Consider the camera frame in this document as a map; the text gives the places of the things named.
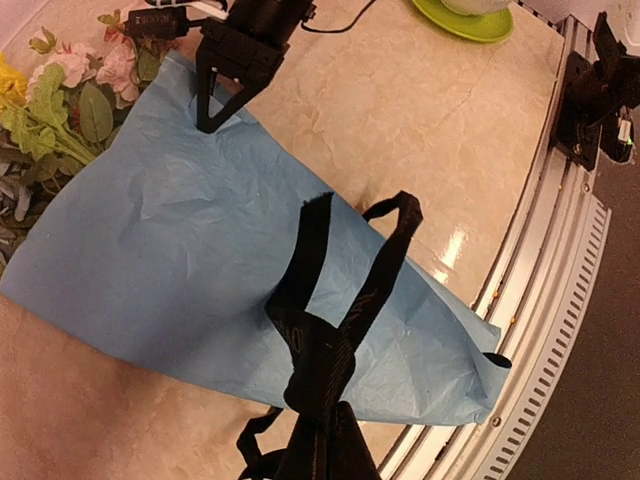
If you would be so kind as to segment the pink fake rose bunch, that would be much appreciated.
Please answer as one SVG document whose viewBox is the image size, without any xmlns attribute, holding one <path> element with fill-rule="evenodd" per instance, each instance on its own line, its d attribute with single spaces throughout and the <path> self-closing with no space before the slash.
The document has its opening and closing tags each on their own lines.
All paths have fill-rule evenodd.
<svg viewBox="0 0 640 480">
<path fill-rule="evenodd" d="M 93 81 L 115 96 L 117 109 L 135 103 L 146 85 L 156 78 L 170 46 L 167 41 L 133 38 L 125 33 L 128 14 L 148 7 L 145 2 L 137 1 L 98 16 L 97 22 L 105 27 L 104 45 L 98 49 L 84 42 L 61 42 L 51 31 L 42 28 L 29 41 L 29 47 L 45 60 L 31 74 L 26 98 L 31 98 L 45 68 L 56 64 L 64 71 L 63 86 L 67 89 Z"/>
</svg>

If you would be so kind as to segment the blue wrapping paper sheet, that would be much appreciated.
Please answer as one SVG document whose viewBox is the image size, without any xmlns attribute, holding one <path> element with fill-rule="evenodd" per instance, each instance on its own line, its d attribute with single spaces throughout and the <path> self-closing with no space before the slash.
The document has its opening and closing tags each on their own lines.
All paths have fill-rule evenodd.
<svg viewBox="0 0 640 480">
<path fill-rule="evenodd" d="M 264 306 L 300 209 L 324 193 L 350 205 L 246 111 L 199 131 L 195 83 L 170 54 L 111 147 L 31 229 L 1 291 L 110 356 L 274 405 L 292 361 Z"/>
</svg>

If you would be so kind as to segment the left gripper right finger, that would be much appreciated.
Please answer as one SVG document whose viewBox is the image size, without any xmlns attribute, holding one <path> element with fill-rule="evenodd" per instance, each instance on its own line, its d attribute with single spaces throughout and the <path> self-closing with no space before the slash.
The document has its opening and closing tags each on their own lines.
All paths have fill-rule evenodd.
<svg viewBox="0 0 640 480">
<path fill-rule="evenodd" d="M 340 401 L 337 404 L 331 424 L 329 478 L 381 479 L 351 405 L 346 401 Z"/>
</svg>

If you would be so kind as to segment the yellow fake flower stem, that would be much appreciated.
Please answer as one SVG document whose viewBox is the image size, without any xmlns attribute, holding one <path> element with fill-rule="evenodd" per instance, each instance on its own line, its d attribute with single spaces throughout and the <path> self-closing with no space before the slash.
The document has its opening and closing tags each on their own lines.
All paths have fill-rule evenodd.
<svg viewBox="0 0 640 480">
<path fill-rule="evenodd" d="M 69 127 L 64 80 L 61 66 L 48 65 L 27 97 L 26 77 L 2 58 L 1 126 L 9 132 L 11 142 L 36 161 L 58 153 L 86 166 L 96 154 Z"/>
</svg>

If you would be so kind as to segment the black ribbon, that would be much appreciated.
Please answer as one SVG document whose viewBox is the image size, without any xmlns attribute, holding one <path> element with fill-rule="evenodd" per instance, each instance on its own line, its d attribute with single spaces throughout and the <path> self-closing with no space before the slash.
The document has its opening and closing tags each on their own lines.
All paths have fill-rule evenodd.
<svg viewBox="0 0 640 480">
<path fill-rule="evenodd" d="M 511 368 L 496 350 L 501 332 L 409 260 L 422 218 L 407 192 L 365 212 L 333 193 L 304 202 L 293 253 L 264 306 L 292 369 L 266 413 L 278 418 L 257 435 L 262 453 L 287 447 L 300 414 L 334 418 L 340 401 L 358 425 L 490 416 Z"/>
</svg>

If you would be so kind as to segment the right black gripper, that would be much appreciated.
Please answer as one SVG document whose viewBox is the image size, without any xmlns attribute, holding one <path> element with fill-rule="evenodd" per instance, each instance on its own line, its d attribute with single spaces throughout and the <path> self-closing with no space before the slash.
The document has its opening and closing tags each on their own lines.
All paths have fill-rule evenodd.
<svg viewBox="0 0 640 480">
<path fill-rule="evenodd" d="M 196 52 L 196 126 L 214 133 L 272 81 L 289 39 L 315 16 L 312 0 L 235 1 L 205 20 Z"/>
</svg>

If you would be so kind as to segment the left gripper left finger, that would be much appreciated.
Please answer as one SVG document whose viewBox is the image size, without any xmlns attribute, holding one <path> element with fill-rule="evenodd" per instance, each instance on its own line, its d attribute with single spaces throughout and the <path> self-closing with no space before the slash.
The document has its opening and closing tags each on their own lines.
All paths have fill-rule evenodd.
<svg viewBox="0 0 640 480">
<path fill-rule="evenodd" d="M 239 436 L 239 451 L 246 467 L 240 479 L 327 479 L 327 445 L 333 415 L 322 420 L 300 414 L 286 448 L 262 453 L 257 435 L 264 433 L 278 414 L 250 419 Z"/>
</svg>

